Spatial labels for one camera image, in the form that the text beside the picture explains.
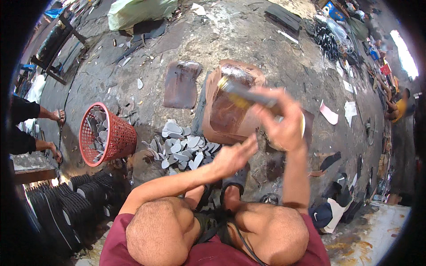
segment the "knee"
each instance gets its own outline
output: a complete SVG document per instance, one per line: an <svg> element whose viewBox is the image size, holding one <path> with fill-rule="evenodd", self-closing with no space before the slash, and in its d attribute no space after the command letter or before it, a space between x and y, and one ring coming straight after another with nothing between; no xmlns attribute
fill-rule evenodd
<svg viewBox="0 0 426 266"><path fill-rule="evenodd" d="M145 266L178 266L189 249L176 215L177 198L163 198L142 205L126 228L127 250Z"/></svg>
<svg viewBox="0 0 426 266"><path fill-rule="evenodd" d="M309 231L298 211L286 207L276 207L266 230L271 240L270 246L276 248L269 256L270 265L288 265L298 261L306 251Z"/></svg>

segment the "fluorescent light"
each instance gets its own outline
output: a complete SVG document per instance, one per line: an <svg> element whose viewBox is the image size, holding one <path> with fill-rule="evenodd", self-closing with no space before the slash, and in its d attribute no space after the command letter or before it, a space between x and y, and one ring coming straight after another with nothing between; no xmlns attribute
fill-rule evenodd
<svg viewBox="0 0 426 266"><path fill-rule="evenodd" d="M408 76L414 80L419 76L419 71L417 70L413 57L411 57L411 54L408 51L407 45L397 30L391 31L390 34L398 47L398 54L402 68L407 72Z"/></svg>

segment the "pink paper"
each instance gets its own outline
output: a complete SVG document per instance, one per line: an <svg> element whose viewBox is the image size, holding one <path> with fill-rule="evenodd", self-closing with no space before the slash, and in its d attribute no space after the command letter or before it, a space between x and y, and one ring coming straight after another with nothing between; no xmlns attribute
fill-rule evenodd
<svg viewBox="0 0 426 266"><path fill-rule="evenodd" d="M325 118L327 119L328 122L330 122L330 124L332 125L337 124L339 115L331 111L330 108L326 107L324 104L324 100L321 101L321 106L319 107L319 111L321 112L321 114L325 116Z"/></svg>

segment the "dirty floor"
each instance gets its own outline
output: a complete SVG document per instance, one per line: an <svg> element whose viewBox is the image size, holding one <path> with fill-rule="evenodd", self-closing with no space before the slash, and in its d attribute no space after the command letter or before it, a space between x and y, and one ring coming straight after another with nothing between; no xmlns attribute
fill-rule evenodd
<svg viewBox="0 0 426 266"><path fill-rule="evenodd" d="M143 148L141 140L151 140L155 135L154 130L162 128L167 119L175 119L180 126L191 126L192 123L193 115L189 109L162 106L167 64L180 60L201 63L203 70L196 80L199 95L206 72L216 68L221 59L232 59L260 67L269 86L285 87L303 108L314 114L309 170L319 170L321 161L316 154L341 152L342 159L333 164L325 175L311 177L311 203L324 192L339 167L345 168L350 182L353 180L357 154L363 155L364 167L358 177L356 190L365 190L368 169L373 167L373 173L377 173L385 125L379 96L371 88L365 65L353 68L359 110L349 127L344 116L344 105L346 101L354 101L354 96L344 89L343 78L336 71L335 64L322 58L320 49L304 29L300 31L298 39L302 49L293 48L283 35L277 33L277 30L282 28L265 17L265 10L271 3L263 1L251 4L252 2L222 0L213 7L210 7L210 3L205 3L203 5L208 13L205 20L189 10L188 6L192 3L183 4L181 10L185 11L184 14L168 25L165 34L156 40L147 41L150 48L134 52L130 55L130 61L123 67L112 63L126 48L126 45L122 48L118 45L125 44L130 37L109 30L106 17L109 8L104 5L109 5L110 1L104 1L98 8L100 10L94 10L90 16L86 12L76 28L92 44L87 51L91 58L76 60L82 47L79 44L64 66L63 76L67 85L63 86L53 78L47 78L40 103L48 110L65 108L67 112L67 121L61 131L55 122L38 121L45 132L46 140L60 145L64 155L60 167L63 175L74 176L102 168L102 165L97 169L88 167L78 150L81 120L88 107L95 102L104 103L114 112L129 103L135 103L136 113L130 121L135 123L134 127L138 133L132 173L135 186L167 174L138 156ZM301 1L300 5L310 5L307 10L312 6L307 0ZM117 47L113 46L113 39L117 40ZM63 62L76 43L75 37L70 39L57 61ZM367 62L371 60L364 53L363 57ZM144 83L142 89L137 87L138 78ZM319 112L322 100L339 115L335 126ZM374 120L375 115L377 132L374 135L374 144L369 146L363 123L369 117ZM251 172L246 183L244 200L258 201L268 192L281 194L282 178L268 173L268 162L278 155L260 150L250 161Z"/></svg>

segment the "red t-shirt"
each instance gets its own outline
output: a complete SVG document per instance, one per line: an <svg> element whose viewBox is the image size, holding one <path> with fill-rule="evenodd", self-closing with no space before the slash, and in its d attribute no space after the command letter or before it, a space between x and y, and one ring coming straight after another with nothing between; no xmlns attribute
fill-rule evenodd
<svg viewBox="0 0 426 266"><path fill-rule="evenodd" d="M126 227L133 214L118 215L106 237L102 249L100 266L109 265L140 265L127 251ZM324 244L316 231L311 217L302 215L309 231L309 242L305 255L295 265L330 265ZM210 242L197 244L192 247L184 266L216 266L216 265L244 265L258 266L259 264L243 252L223 244L215 235Z"/></svg>

